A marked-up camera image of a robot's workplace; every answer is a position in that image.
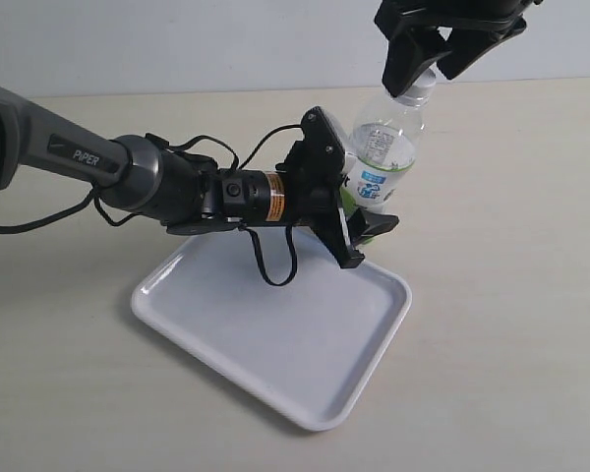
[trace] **beige table surface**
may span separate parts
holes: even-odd
[[[103,136],[245,153],[315,104],[349,125],[373,93],[39,102]],[[414,305],[346,423],[303,433],[138,322],[132,289],[183,240],[90,209],[0,237],[0,472],[590,471],[590,79],[441,86],[427,120],[401,226],[366,250]],[[0,223],[86,190],[22,168]]]

